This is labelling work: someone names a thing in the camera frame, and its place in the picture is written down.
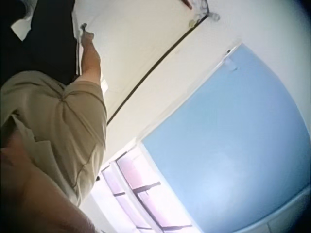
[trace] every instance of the window frame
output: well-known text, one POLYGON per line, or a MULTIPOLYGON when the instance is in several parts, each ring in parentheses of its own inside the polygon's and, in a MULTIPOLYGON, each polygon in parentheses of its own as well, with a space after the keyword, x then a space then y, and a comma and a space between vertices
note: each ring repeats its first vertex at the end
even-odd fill
POLYGON ((128 148, 128 150, 126 150, 123 153, 118 153, 118 154, 119 156, 114 157, 114 160, 112 160, 108 165, 106 165, 105 168, 102 169, 100 173, 104 177, 103 171, 106 170, 108 167, 111 167, 113 174, 116 176, 117 182, 124 190, 124 192, 113 194, 113 196, 119 197, 122 195, 127 195, 129 200, 132 202, 133 206, 136 208, 139 214, 143 217, 146 223, 148 223, 151 227, 151 228, 144 228, 144 227, 136 226, 137 229, 154 230, 157 233, 164 233, 165 231, 178 231, 183 228, 195 227, 198 231, 201 231, 201 229, 195 224, 195 222, 193 221, 189 213, 186 211, 185 207, 182 205, 182 203, 180 202, 176 194, 173 192, 172 188, 167 184, 166 180, 164 179, 160 171, 157 169, 151 156, 149 155, 148 151, 146 150, 146 148, 144 147, 142 143, 135 143, 134 145, 132 144, 132 146, 128 148), (144 185, 142 187, 132 189, 129 182, 126 180, 124 174, 122 173, 121 168, 118 165, 117 161, 121 159, 123 156, 125 156, 127 153, 129 153, 130 151, 136 148, 140 150, 142 156, 146 159, 151 169, 159 176, 159 181, 156 183, 150 184, 150 185, 144 185), (159 185, 163 185, 165 188, 168 188, 170 192, 172 192, 174 198, 177 200, 177 203, 179 203, 179 205, 182 207, 183 211, 185 212, 187 218, 190 220, 191 225, 163 227, 159 224, 154 214, 148 209, 148 207, 143 203, 143 201, 138 196, 139 193, 148 191, 151 188, 159 186, 159 185))

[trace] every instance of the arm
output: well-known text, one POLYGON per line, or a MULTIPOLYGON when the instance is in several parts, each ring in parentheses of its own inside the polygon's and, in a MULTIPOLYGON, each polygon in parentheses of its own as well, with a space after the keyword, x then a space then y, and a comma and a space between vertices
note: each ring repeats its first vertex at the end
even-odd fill
POLYGON ((89 81, 101 85, 101 59, 94 47, 93 38, 93 33, 84 32, 82 35, 82 75, 75 82, 89 81))
POLYGON ((97 232, 81 210, 32 163, 18 130, 6 146, 1 149, 1 224, 12 232, 97 232))

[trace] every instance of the dark pants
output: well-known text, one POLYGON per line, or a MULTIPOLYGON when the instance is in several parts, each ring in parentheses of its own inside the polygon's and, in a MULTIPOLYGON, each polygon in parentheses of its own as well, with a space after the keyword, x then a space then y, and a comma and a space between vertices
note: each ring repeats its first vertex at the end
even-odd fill
POLYGON ((1 0, 1 86, 26 70, 41 71, 68 85, 76 75, 74 0, 38 0, 31 30, 21 41, 11 29, 25 14, 19 0, 1 0))

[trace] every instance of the window pane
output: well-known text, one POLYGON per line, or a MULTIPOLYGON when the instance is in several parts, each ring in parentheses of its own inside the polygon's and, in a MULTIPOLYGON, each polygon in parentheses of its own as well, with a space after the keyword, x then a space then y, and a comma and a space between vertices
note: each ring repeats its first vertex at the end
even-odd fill
POLYGON ((200 231, 195 227, 185 227, 176 231, 164 231, 164 233, 200 233, 200 231))
POLYGON ((139 148, 134 148, 117 160, 125 179, 132 189, 151 185, 159 181, 158 175, 148 164, 139 148))
POLYGON ((116 197, 122 209, 137 227, 151 228, 126 195, 116 197))
POLYGON ((154 230, 150 229, 150 230, 146 230, 146 229, 140 229, 141 233, 156 233, 154 230))
POLYGON ((124 192, 123 188, 121 187, 121 185, 119 185, 117 178, 115 177, 115 175, 112 172, 111 167, 109 166, 108 168, 106 168, 103 172, 102 172, 109 188, 111 189, 113 194, 117 194, 117 193, 122 193, 124 192))
POLYGON ((182 206, 165 186, 153 187, 138 196, 162 227, 191 225, 182 206))

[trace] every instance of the forearm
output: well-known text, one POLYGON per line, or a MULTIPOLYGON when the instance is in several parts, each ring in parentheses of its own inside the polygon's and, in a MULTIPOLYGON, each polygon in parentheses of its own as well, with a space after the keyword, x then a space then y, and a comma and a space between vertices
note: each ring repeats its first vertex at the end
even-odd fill
POLYGON ((90 81, 101 84, 101 59, 92 42, 83 46, 82 75, 76 81, 90 81))

